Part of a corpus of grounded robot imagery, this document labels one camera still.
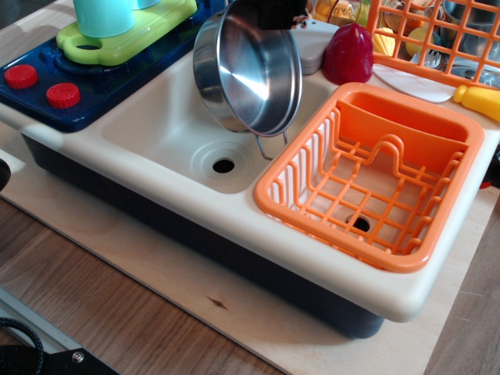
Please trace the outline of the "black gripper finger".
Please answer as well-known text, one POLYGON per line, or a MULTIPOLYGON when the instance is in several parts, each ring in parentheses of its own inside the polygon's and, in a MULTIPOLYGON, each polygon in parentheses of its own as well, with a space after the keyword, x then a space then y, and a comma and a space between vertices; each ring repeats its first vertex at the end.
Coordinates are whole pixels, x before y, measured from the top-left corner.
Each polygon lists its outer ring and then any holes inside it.
POLYGON ((257 6, 263 30, 291 30, 308 18, 306 0, 263 0, 257 6))

